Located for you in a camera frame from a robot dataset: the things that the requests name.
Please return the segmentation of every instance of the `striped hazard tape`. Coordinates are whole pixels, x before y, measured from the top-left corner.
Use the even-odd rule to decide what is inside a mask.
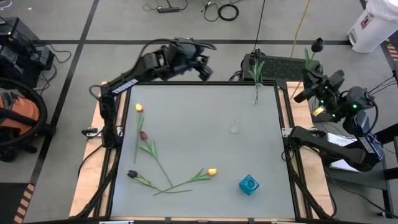
[[[397,49],[390,43],[390,40],[386,40],[386,45],[388,52],[390,53],[391,57],[394,59],[394,61],[398,60],[398,52]]]
[[[21,202],[19,202],[19,207],[18,207],[17,213],[15,214],[15,217],[14,217],[14,224],[22,223],[24,221],[25,214],[26,214],[27,208],[29,206],[30,200],[32,199],[34,190],[35,190],[35,186],[33,186],[33,184],[27,185],[25,192],[22,196]]]

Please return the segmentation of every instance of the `white paper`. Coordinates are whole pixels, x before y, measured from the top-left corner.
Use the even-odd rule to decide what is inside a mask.
[[[341,136],[338,136],[338,135],[332,134],[332,133],[328,133],[327,134],[327,138],[328,138],[329,142],[331,142],[333,144],[336,144],[338,146],[342,146],[342,147],[344,147],[344,146],[356,141],[355,138],[341,137]],[[348,165],[348,163],[344,159],[340,159],[339,161],[332,162],[329,165],[329,167],[333,168],[333,169],[341,169],[341,170],[347,170],[347,171],[351,171],[351,172],[362,173],[361,171],[359,171],[359,170],[351,167],[350,165]]]

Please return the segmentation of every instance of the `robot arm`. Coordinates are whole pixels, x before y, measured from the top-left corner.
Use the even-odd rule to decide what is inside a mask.
[[[163,45],[159,50],[141,56],[149,44],[165,40],[169,42],[169,46]],[[101,96],[98,98],[99,108],[104,119],[103,147],[118,147],[120,143],[116,129],[116,96],[140,82],[149,82],[156,78],[166,81],[193,68],[200,73],[199,78],[202,81],[207,81],[213,71],[207,66],[208,57],[201,54],[204,49],[216,50],[216,47],[193,39],[154,40],[141,50],[132,69],[98,86],[101,89]]]
[[[333,157],[344,159],[349,165],[360,171],[371,170],[378,162],[382,161],[384,151],[382,144],[371,133],[375,122],[370,125],[369,116],[364,110],[378,108],[368,91],[359,86],[354,86],[342,93],[340,86],[344,82],[344,72],[338,70],[331,77],[315,71],[303,69],[305,90],[299,93],[294,100],[298,103],[315,96],[326,109],[331,121],[339,122],[345,119],[344,129],[357,139],[356,148],[347,148],[332,144],[327,140],[312,136],[301,127],[295,127],[290,136],[289,144],[293,147],[307,145],[325,151]]]

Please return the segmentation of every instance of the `clear glass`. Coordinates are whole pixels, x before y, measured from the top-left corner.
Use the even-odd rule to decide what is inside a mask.
[[[229,131],[234,134],[239,133],[239,130],[241,129],[242,120],[243,116],[241,114],[234,114],[234,121],[229,127]]]
[[[254,88],[250,95],[250,103],[252,105],[257,105],[259,103],[259,95],[263,89],[264,89],[264,86],[261,83],[257,83],[254,85]]]

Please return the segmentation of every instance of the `concrete floor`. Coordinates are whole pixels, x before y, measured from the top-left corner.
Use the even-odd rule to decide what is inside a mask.
[[[203,9],[201,2],[188,1],[187,9],[175,14],[144,12],[141,9],[144,4],[155,6],[155,1],[152,0],[18,0],[14,1],[10,8],[1,11],[0,15],[4,17],[19,16],[40,39],[75,40],[73,44],[65,42],[54,45],[57,50],[70,50],[73,59],[61,65],[55,64],[58,68],[58,77],[44,92],[44,99],[49,108],[49,121],[52,120],[64,83],[70,82],[70,87],[60,112],[57,134],[50,144],[25,222],[68,217],[76,187],[76,173],[86,146],[85,137],[80,134],[80,130],[91,124],[96,104],[88,94],[88,87],[110,80],[128,70],[142,47],[138,44],[118,45],[117,42],[84,44],[85,39],[151,40],[164,37],[255,39],[262,1],[243,0],[237,3],[240,13],[233,22],[221,20],[207,22],[201,12]],[[184,0],[170,0],[170,2],[176,6],[185,4]],[[259,39],[293,40],[306,3],[306,0],[267,0]],[[86,23],[90,10],[95,13],[94,18],[92,23]],[[313,40],[317,37],[325,40],[346,40],[346,33],[362,11],[359,0],[313,0],[298,40]],[[207,16],[212,18],[215,12],[209,10]],[[267,55],[281,57],[288,57],[292,49],[291,45],[281,44],[258,45],[258,47]],[[294,57],[303,58],[304,47],[308,46],[296,46]],[[227,80],[233,72],[239,70],[244,54],[249,53],[253,45],[219,44],[217,48],[215,52],[206,52],[211,57],[210,67],[214,70],[211,80]],[[370,54],[357,54],[348,45],[326,45],[324,51],[317,54],[316,58],[324,65],[326,74],[338,69],[345,71],[346,81],[342,89],[355,85],[372,88],[391,76],[391,69],[380,47]],[[198,78],[197,74],[192,72],[176,77],[175,80],[198,80]],[[398,122],[394,111],[398,109],[397,95],[398,89],[394,86],[377,94],[376,102],[380,107],[380,117],[376,131]],[[39,146],[41,143],[42,139],[38,139],[35,144]],[[38,155],[39,153],[21,154],[15,163],[1,163],[0,169],[7,172],[0,173],[0,182],[30,182]],[[386,158],[389,167],[397,166],[395,156],[387,153]],[[380,190],[355,185],[344,186],[361,192],[382,205]],[[339,219],[367,223],[394,222],[376,217],[377,209],[358,196],[349,194],[333,184],[330,184],[330,189],[336,198]],[[391,189],[398,189],[397,181],[391,181]],[[395,212],[398,213],[398,192],[393,191],[392,195]]]

